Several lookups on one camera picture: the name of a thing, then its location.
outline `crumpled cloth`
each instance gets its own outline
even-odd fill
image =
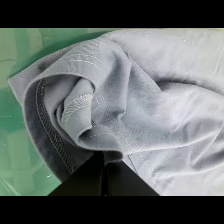
[[[9,79],[60,180],[95,151],[160,195],[224,195],[224,33],[127,29],[50,54]]]

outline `gray fabric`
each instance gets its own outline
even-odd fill
[[[224,195],[224,33],[131,29],[48,55],[9,80],[64,180],[94,151],[160,195]]]

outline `green surface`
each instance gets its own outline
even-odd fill
[[[26,132],[8,78],[37,59],[115,28],[0,29],[0,196],[47,195],[59,184]]]

